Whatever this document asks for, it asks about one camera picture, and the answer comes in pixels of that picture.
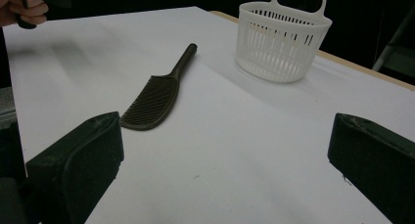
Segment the white table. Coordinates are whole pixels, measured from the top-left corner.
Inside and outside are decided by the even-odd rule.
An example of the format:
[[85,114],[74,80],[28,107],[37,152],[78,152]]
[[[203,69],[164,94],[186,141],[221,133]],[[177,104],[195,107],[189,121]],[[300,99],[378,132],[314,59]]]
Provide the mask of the white table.
[[237,25],[198,8],[4,29],[29,160],[199,50],[158,128],[122,129],[125,161],[87,223],[390,223],[327,159],[336,112],[415,141],[415,94],[317,57],[291,84],[235,62]]

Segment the basket slot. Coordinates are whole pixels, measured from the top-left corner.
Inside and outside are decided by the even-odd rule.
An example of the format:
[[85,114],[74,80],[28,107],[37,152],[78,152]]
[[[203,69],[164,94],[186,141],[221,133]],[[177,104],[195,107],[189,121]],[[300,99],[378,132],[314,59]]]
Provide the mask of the basket slot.
[[295,18],[295,17],[291,17],[291,16],[287,16],[287,15],[283,15],[283,14],[278,14],[278,13],[268,11],[268,10],[257,9],[257,10],[251,10],[250,12],[252,12],[256,15],[259,15],[259,16],[267,17],[267,18],[270,18],[270,19],[278,20],[278,21],[314,25],[314,22],[308,22],[306,20],[300,20],[300,19]]
[[304,45],[310,46],[313,37],[313,35],[306,35]]

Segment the basket handle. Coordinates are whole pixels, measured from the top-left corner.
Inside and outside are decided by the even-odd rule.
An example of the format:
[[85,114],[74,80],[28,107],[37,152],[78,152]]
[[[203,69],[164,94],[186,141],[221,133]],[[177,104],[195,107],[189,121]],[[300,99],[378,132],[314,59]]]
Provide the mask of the basket handle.
[[[326,9],[326,2],[327,0],[322,0],[321,1],[321,7],[320,9],[318,9],[318,11],[310,13],[310,14],[314,14],[314,15],[318,15],[320,17],[324,17],[324,10]],[[278,0],[271,0],[271,3],[273,3],[274,5],[276,4],[278,7],[285,7],[288,8],[286,6],[281,5]]]

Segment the white plastic basket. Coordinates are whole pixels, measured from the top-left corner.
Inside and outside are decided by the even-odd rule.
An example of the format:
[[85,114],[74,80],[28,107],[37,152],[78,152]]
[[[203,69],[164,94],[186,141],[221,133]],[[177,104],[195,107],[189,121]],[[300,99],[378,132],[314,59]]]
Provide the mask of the white plastic basket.
[[275,82],[305,76],[332,21],[326,1],[315,13],[282,6],[277,0],[240,6],[236,61],[247,72]]

